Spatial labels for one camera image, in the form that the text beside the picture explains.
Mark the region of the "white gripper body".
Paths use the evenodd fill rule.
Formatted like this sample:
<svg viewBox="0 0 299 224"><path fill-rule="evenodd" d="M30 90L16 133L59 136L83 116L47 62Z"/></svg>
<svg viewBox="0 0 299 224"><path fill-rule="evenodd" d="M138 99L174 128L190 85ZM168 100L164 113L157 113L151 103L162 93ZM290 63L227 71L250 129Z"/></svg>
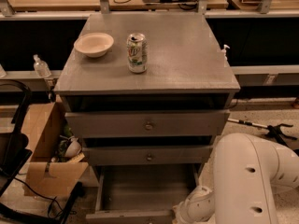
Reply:
<svg viewBox="0 0 299 224"><path fill-rule="evenodd" d="M173 207L173 224L199 224L207 222L215 212L213 190L197 186L188 197Z"/></svg>

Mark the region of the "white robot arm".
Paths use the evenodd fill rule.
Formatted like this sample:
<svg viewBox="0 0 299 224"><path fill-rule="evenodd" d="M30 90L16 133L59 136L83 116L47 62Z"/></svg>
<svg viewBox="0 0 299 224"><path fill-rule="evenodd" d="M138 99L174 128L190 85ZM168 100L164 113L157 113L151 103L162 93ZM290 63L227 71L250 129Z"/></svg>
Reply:
<svg viewBox="0 0 299 224"><path fill-rule="evenodd" d="M174 208L177 224L278 224L273 194L299 186L299 157L289 147L246 133L214 149L214 188L196 187Z"/></svg>

